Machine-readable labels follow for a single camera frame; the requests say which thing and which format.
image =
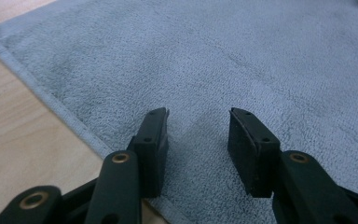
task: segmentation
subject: gray towel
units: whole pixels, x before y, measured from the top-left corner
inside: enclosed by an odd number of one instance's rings
[[[228,156],[232,106],[358,192],[357,0],[61,0],[0,24],[0,59],[101,157],[168,107],[172,223],[274,222]]]

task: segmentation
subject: light blue towel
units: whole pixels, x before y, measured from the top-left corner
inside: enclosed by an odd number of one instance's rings
[[[61,0],[0,24],[0,59],[101,157],[169,108],[172,223],[274,222],[228,156],[232,106],[358,192],[357,0]]]

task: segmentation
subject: wood grain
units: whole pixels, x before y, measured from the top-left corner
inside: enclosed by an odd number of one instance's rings
[[[0,22],[51,0],[0,0]],[[68,192],[98,176],[102,159],[0,62],[0,212],[38,185]],[[144,223],[166,223],[143,204]]]

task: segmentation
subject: wooden surface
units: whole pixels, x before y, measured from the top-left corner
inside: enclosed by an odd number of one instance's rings
[[[0,0],[0,22],[52,0]],[[102,159],[0,62],[0,212],[22,191],[54,185],[66,193],[98,176]],[[147,205],[144,223],[165,223]]]

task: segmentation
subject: wooden floor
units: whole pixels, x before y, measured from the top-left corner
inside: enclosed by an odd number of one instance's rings
[[[51,0],[0,0],[0,22]],[[38,185],[68,192],[98,176],[102,159],[0,62],[0,212]],[[165,223],[144,203],[144,223]]]

